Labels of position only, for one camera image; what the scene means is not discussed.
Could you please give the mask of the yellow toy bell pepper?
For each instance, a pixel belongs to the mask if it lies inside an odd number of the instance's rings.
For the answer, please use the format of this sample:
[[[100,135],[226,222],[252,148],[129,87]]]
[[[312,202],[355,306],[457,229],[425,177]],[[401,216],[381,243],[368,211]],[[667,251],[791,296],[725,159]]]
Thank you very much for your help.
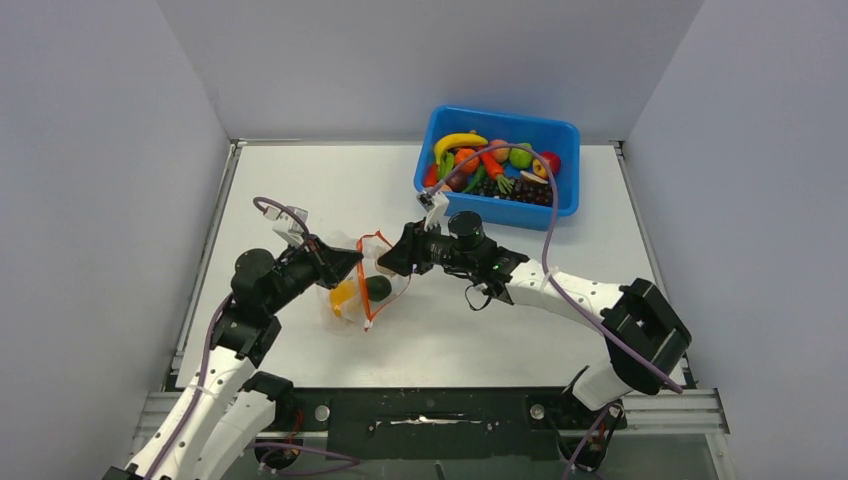
[[[359,284],[345,280],[329,293],[331,311],[336,318],[352,321],[362,308]]]

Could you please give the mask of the toy avocado half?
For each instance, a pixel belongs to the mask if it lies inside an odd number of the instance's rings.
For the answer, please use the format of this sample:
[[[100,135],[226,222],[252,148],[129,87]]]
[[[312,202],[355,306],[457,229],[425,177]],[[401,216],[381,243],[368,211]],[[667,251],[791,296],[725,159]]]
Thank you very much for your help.
[[[369,302],[380,303],[393,293],[392,281],[384,275],[373,275],[365,279],[366,297]]]

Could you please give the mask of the clear zip top bag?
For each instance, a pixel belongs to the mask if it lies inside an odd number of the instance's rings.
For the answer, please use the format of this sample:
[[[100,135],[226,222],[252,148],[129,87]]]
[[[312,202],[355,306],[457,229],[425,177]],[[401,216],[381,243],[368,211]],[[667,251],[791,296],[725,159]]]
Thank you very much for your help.
[[[363,259],[337,287],[318,289],[322,324],[336,334],[355,330],[368,332],[376,318],[405,293],[411,277],[393,273],[378,264],[378,259],[393,247],[381,230],[357,238],[334,232],[327,243],[355,249],[363,255]]]

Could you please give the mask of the red toy apple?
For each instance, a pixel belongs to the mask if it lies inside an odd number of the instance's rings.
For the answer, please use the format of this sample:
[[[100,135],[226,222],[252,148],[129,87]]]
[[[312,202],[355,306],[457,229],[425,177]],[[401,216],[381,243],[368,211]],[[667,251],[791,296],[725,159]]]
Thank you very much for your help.
[[[561,159],[558,154],[552,151],[543,151],[540,153],[540,159],[534,159],[531,165],[531,172],[544,180],[548,180],[552,176],[556,176],[561,168]]]

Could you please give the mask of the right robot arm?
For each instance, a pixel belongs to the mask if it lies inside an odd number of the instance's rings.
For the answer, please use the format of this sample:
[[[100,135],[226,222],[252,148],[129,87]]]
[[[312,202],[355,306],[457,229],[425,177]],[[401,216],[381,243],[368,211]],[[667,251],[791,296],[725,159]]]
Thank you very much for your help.
[[[604,283],[547,267],[489,238],[481,217],[461,211],[449,232],[426,220],[409,222],[400,239],[377,259],[379,267],[407,277],[439,266],[465,279],[491,300],[534,307],[596,331],[607,357],[586,368],[562,400],[572,425],[590,425],[602,407],[631,392],[681,392],[671,373],[692,343],[692,335],[661,290],[637,278]]]

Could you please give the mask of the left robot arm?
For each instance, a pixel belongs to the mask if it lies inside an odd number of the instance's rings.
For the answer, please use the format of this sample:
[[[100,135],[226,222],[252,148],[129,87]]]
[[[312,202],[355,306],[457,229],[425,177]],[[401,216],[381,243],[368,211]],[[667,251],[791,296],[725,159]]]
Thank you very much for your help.
[[[276,416],[291,381],[261,370],[278,312],[310,287],[337,287],[362,261],[309,234],[280,255],[254,248],[235,262],[195,374],[147,444],[107,479],[219,479]]]

